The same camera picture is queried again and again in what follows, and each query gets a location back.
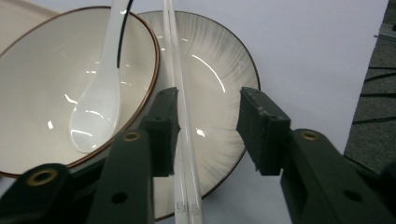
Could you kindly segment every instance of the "white bowl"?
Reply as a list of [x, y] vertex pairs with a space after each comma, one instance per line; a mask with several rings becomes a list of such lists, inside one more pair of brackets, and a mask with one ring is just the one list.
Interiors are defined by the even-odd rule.
[[[165, 51], [163, 13], [139, 14]], [[176, 12], [186, 98], [193, 130], [200, 191], [218, 186], [242, 158], [244, 143], [235, 130], [242, 87], [260, 87], [255, 64], [242, 42], [208, 18]], [[171, 177], [154, 179], [156, 217], [174, 212]]]
[[[100, 60], [108, 7], [67, 12], [39, 25], [0, 55], [0, 174], [16, 176], [49, 162], [77, 166], [104, 151], [78, 152], [70, 115]], [[130, 15], [120, 61], [121, 110], [127, 129], [157, 81], [160, 49], [147, 24]]]

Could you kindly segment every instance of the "black line on spoon handle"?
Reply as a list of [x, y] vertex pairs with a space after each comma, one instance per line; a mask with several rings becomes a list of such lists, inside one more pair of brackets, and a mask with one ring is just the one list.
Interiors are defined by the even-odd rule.
[[120, 68], [120, 58], [121, 58], [121, 47], [122, 47], [123, 33], [124, 33], [124, 30], [125, 30], [126, 19], [129, 16], [133, 1], [134, 0], [130, 0], [129, 3], [128, 3], [128, 6], [127, 6], [126, 12], [125, 12], [125, 16], [124, 16], [124, 20], [122, 22], [122, 26], [121, 26], [121, 30], [120, 30], [119, 52], [117, 54], [117, 68]]

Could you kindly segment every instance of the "chopsticks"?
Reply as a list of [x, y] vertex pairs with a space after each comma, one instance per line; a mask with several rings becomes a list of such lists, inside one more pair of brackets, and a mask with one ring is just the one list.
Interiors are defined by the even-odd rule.
[[202, 198], [192, 143], [188, 101], [184, 92], [176, 16], [172, 0], [163, 0], [163, 32], [168, 82], [179, 89], [177, 113], [181, 130], [177, 139], [174, 175], [176, 223], [201, 224], [204, 223]]

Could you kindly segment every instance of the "gray carpet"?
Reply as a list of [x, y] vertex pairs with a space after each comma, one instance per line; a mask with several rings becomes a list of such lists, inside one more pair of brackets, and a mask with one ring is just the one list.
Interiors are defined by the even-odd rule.
[[[389, 1], [384, 24], [396, 24], [396, 0]], [[396, 39], [378, 39], [370, 66], [396, 67]], [[366, 78], [387, 73], [396, 73], [396, 69], [369, 69]], [[391, 92], [396, 93], [396, 76], [368, 82], [362, 88], [362, 93]], [[360, 98], [354, 120], [386, 117], [396, 117], [396, 98]], [[345, 156], [379, 174], [396, 161], [396, 120], [352, 125]]]

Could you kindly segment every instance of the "white table surface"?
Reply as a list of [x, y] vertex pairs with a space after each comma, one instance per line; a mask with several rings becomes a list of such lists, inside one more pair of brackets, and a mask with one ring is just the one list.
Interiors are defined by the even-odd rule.
[[[29, 0], [55, 11], [109, 6], [109, 0]], [[388, 0], [174, 0], [235, 33], [251, 53], [262, 91], [291, 118], [292, 129], [324, 133], [343, 153]], [[135, 0], [135, 13], [162, 1]], [[7, 179], [0, 179], [1, 190]], [[254, 172], [248, 154], [204, 199], [206, 223], [290, 223], [278, 177]], [[161, 223], [175, 223], [168, 218]]]

